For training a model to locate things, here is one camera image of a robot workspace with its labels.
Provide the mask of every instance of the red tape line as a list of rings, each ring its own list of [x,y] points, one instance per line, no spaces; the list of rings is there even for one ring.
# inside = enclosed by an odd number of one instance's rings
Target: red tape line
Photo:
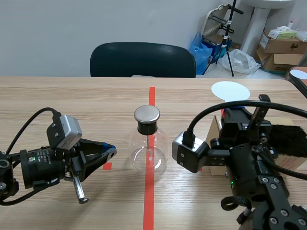
[[[155,106],[155,87],[149,88],[149,105]],[[154,146],[153,135],[149,137],[149,146]],[[146,153],[143,230],[154,230],[154,151],[152,154]]]
[[[103,170],[111,170],[112,169],[112,162],[106,162],[103,167]]]

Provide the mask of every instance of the glass flask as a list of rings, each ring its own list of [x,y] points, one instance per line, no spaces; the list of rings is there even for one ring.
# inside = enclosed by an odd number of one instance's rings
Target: glass flask
[[[169,144],[165,133],[158,129],[160,111],[152,105],[144,105],[134,112],[138,122],[131,134],[129,150],[131,165],[138,170],[163,172],[169,155]]]

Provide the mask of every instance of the wooden table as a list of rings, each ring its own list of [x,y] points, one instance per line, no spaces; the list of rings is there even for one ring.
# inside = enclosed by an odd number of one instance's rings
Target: wooden table
[[[173,139],[185,130],[201,110],[221,103],[211,86],[221,79],[130,79],[0,77],[0,148],[9,143],[37,110],[53,107],[79,119],[83,137],[105,141],[118,149],[112,169],[98,169],[84,183],[89,203],[79,205],[72,183],[61,181],[27,201],[0,207],[1,229],[143,229],[144,174],[129,164],[127,150],[130,133],[137,123],[134,110],[148,104],[149,87],[156,88],[156,106],[161,110],[158,126]],[[273,102],[307,110],[306,99],[285,80],[239,80],[251,91],[251,99],[261,93]],[[196,127],[197,137],[205,139],[214,113]],[[278,111],[269,116],[284,116],[307,130],[307,120]],[[20,137],[12,152],[48,145],[46,128],[51,113],[37,118]],[[307,173],[306,164],[299,170]],[[25,194],[20,166],[14,173],[20,182],[19,197]],[[287,179],[290,202],[307,204],[307,182]],[[154,229],[156,230],[237,230],[237,215],[220,207],[222,198],[231,195],[228,179],[212,177],[209,171],[192,174],[169,157],[163,177],[154,185]]]

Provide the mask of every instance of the white round sign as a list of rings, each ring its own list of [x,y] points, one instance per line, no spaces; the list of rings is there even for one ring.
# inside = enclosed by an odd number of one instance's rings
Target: white round sign
[[[296,78],[304,79],[304,80],[307,79],[307,73],[305,73],[304,71],[293,69],[293,70],[290,71],[290,73],[291,73],[292,76],[294,76]]]
[[[242,101],[250,97],[250,91],[244,85],[232,81],[220,81],[211,90],[225,102]]]

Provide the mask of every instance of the black office chair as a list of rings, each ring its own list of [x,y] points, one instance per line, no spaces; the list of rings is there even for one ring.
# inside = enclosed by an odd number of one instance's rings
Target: black office chair
[[[90,61],[91,77],[195,78],[193,55],[178,46],[115,42],[98,46]]]

